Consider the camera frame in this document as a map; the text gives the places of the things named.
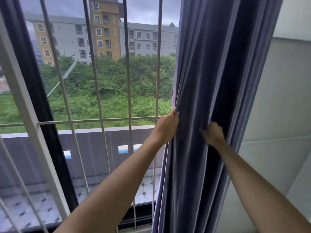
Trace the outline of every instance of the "green foliage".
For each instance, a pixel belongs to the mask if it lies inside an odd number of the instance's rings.
[[[169,113],[172,108],[173,77],[175,70],[175,55],[161,56],[160,64],[160,97],[159,115]],[[59,65],[61,74],[74,62],[71,57],[61,57]],[[104,118],[128,117],[128,95],[126,59],[118,61],[111,57],[104,59],[96,57],[96,74],[98,80],[101,107]],[[130,85],[132,117],[154,116],[156,107],[156,68],[157,56],[130,57]],[[46,94],[59,82],[55,66],[40,65],[42,81]],[[65,79],[65,89],[68,95],[72,118],[75,120],[98,119],[99,109],[97,92],[91,64],[78,62]],[[0,95],[0,123],[21,122],[20,115],[14,104],[12,95]],[[54,120],[68,120],[66,107],[60,86],[49,96],[50,107]],[[151,125],[153,120],[133,120],[133,125]],[[109,121],[105,127],[128,126],[128,121]],[[99,122],[75,124],[75,128],[100,127]],[[57,125],[58,129],[70,129],[68,125]],[[7,132],[19,132],[21,129],[12,127]]]

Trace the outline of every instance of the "curtain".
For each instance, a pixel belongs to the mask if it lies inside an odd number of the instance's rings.
[[[153,233],[215,232],[230,182],[200,129],[223,127],[239,150],[282,0],[182,0],[173,106]]]

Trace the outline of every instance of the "gray building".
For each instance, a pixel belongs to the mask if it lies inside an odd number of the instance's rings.
[[[178,27],[162,26],[161,55],[169,55],[177,49]],[[143,23],[128,23],[130,55],[157,54],[158,26]],[[120,22],[121,55],[125,55],[124,22]]]
[[[25,14],[32,23],[44,21],[43,15]],[[84,18],[49,15],[56,50],[59,56],[72,56],[81,62],[91,62],[89,39]]]

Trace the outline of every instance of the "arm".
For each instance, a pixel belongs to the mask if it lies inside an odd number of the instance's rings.
[[[177,129],[179,112],[162,116],[150,137],[115,169],[57,228],[61,232],[114,232],[159,149]]]
[[[218,151],[244,209],[259,232],[311,232],[311,224],[305,217],[226,143],[217,123],[211,122],[202,134]]]

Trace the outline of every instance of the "metal bar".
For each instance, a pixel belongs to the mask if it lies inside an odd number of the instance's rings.
[[[31,200],[30,194],[29,194],[29,192],[28,192],[28,190],[27,190],[27,188],[25,186],[25,183],[24,183],[23,179],[21,178],[21,175],[18,172],[18,169],[16,168],[16,166],[14,164],[14,161],[13,161],[13,159],[12,159],[12,157],[11,157],[11,155],[10,155],[10,153],[9,153],[9,151],[8,151],[6,145],[4,144],[4,141],[3,141],[3,139],[1,137],[0,137],[0,143],[1,143],[2,147],[3,147],[3,149],[4,149],[4,155],[7,158],[7,160],[9,161],[9,163],[11,164],[11,166],[12,166],[12,168],[13,168],[13,170],[14,170],[14,172],[15,172],[18,180],[19,180],[19,183],[21,184],[21,187],[23,188],[23,190],[24,190],[24,192],[26,194],[27,200],[28,200],[28,202],[29,202],[29,204],[30,204],[34,214],[36,215],[36,217],[38,219],[38,222],[40,223],[40,226],[42,227],[44,233],[48,233],[48,230],[46,229],[46,227],[45,227],[45,225],[44,225],[44,223],[43,223],[43,221],[42,221],[42,219],[41,219],[37,209],[35,208],[35,205],[33,204],[32,200]]]
[[[96,73],[96,64],[95,64],[95,58],[94,58],[94,46],[93,46],[93,39],[92,39],[92,29],[91,29],[91,26],[90,26],[90,18],[89,18],[89,12],[88,12],[88,8],[87,8],[87,0],[83,0],[83,6],[84,6],[84,14],[85,14],[87,32],[91,36],[89,38],[89,44],[90,44],[92,68],[93,68],[93,75],[94,75],[95,88],[96,88],[97,105],[98,105],[98,110],[99,110],[99,119],[100,119],[101,131],[103,133],[105,147],[106,147],[106,161],[107,161],[107,165],[108,165],[108,169],[109,169],[109,174],[110,174],[111,170],[110,170],[110,164],[109,164],[108,147],[107,147],[107,140],[106,140],[106,134],[105,134],[104,120],[103,120],[103,111],[102,111],[102,108],[101,108],[101,100],[100,100],[99,86],[98,86],[97,73]]]
[[[9,219],[9,222],[11,223],[11,225],[16,229],[16,231],[18,233],[21,233],[21,231],[18,229],[17,225],[15,224],[15,222],[13,221],[13,218],[11,216],[11,214],[9,213],[9,211],[6,209],[5,204],[3,203],[1,197],[0,197],[0,207],[2,208],[2,210],[4,211],[4,214],[6,215],[6,217]]]
[[[51,31],[51,25],[50,25],[50,21],[49,21],[48,11],[46,9],[44,0],[40,0],[40,4],[41,4],[43,16],[44,16],[45,27],[47,29],[49,40],[50,40],[50,44],[51,44],[51,49],[52,49],[52,53],[53,53],[53,57],[54,57],[54,61],[55,61],[55,67],[56,67],[56,72],[57,72],[58,79],[59,79],[59,84],[60,84],[60,87],[62,89],[62,94],[63,94],[63,98],[64,98],[64,103],[65,103],[65,107],[66,107],[66,112],[67,112],[68,120],[72,121],[70,107],[69,107],[69,102],[68,102],[68,96],[67,96],[66,89],[65,89],[65,84],[64,84],[64,79],[63,79],[63,77],[62,77],[62,75],[60,73],[60,66],[59,66],[59,62],[58,62],[58,58],[57,58],[55,44],[54,44],[54,41],[53,41],[53,34],[52,34],[52,31]],[[75,132],[75,129],[73,127],[73,124],[72,123],[69,123],[69,124],[70,124],[70,128],[71,128],[71,131],[72,131],[72,135],[73,135],[74,140],[75,140],[76,149],[78,151],[78,155],[79,155],[79,158],[80,158],[80,165],[81,165],[81,168],[82,168],[83,178],[84,178],[85,185],[86,185],[86,192],[87,192],[87,195],[89,195],[90,191],[89,191],[89,187],[87,185],[87,180],[86,180],[85,171],[84,171],[84,167],[83,167],[83,163],[82,163],[82,157],[81,157],[81,153],[80,153],[80,149],[79,149],[79,145],[78,145],[78,140],[77,140],[77,137],[76,137],[76,132]]]
[[[38,118],[1,14],[0,29],[0,63],[2,65],[2,70],[5,75],[10,75],[10,77],[7,78],[7,82],[16,107],[21,114],[29,137],[32,138],[31,140],[36,151],[35,153],[42,166],[45,177],[47,178],[49,187],[51,188],[60,216],[65,220],[70,214],[69,207],[43,132],[41,127],[38,126]]]
[[[1,127],[23,127],[23,123],[7,123],[7,124],[0,124]]]
[[[72,63],[72,65],[69,67],[69,69],[67,70],[67,72],[63,75],[63,79],[66,79],[68,77],[68,75],[71,73],[71,71],[73,70],[73,68],[76,66],[77,61],[74,61]],[[60,81],[58,81],[58,83],[55,85],[55,87],[53,87],[53,89],[48,93],[47,97],[50,96],[50,94],[52,94],[52,92],[55,90],[55,88],[57,88],[57,86],[59,85]]]
[[[128,105],[128,125],[130,131],[130,154],[133,153],[133,140],[132,140],[132,105],[131,105],[131,78],[130,78],[130,59],[128,50],[128,27],[127,27],[127,4],[126,0],[123,0],[124,9],[124,35],[125,35],[125,57],[126,57],[126,76],[127,76],[127,105]],[[135,209],[135,198],[133,200],[134,210],[134,226],[136,225],[136,209]]]
[[[148,120],[148,119],[155,119],[155,116],[149,116],[149,117],[133,117],[132,120]],[[129,118],[107,118],[103,119],[103,121],[128,121]],[[48,121],[48,122],[39,122],[40,125],[46,125],[46,124],[64,124],[64,123],[91,123],[91,122],[100,122],[100,119],[84,119],[84,120],[63,120],[63,121]]]
[[[158,59],[156,66],[156,88],[155,88],[155,124],[158,121],[159,94],[160,94],[160,60],[161,60],[161,30],[162,30],[162,5],[163,0],[159,0],[159,22],[158,22]],[[153,191],[152,191],[152,213],[151,223],[153,223],[154,205],[155,205],[155,181],[156,181],[156,157],[153,159]]]

